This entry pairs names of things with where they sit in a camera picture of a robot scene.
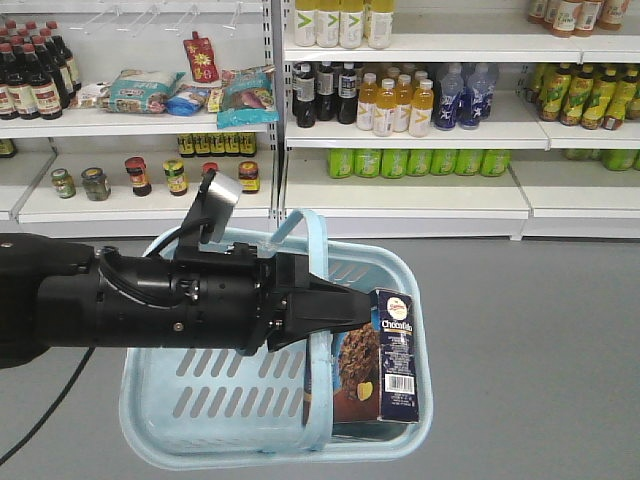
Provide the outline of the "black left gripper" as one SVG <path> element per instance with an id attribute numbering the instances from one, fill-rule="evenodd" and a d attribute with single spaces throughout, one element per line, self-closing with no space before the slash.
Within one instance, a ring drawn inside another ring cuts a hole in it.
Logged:
<path id="1" fill-rule="evenodd" d="M 315 333 L 344 333 L 371 321 L 368 293 L 310 275 L 302 254 L 260 257 L 243 242 L 223 252 L 181 242 L 174 260 L 204 346 L 253 355 L 266 345 L 275 352 Z"/>

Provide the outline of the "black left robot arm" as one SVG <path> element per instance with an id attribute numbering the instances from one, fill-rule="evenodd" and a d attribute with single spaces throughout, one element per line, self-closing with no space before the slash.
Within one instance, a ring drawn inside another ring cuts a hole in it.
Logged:
<path id="1" fill-rule="evenodd" d="M 1 238 L 1 364 L 52 347 L 218 348 L 252 355 L 370 320 L 367 294 L 321 279 L 305 255 L 179 246 L 170 259 L 41 235 Z"/>

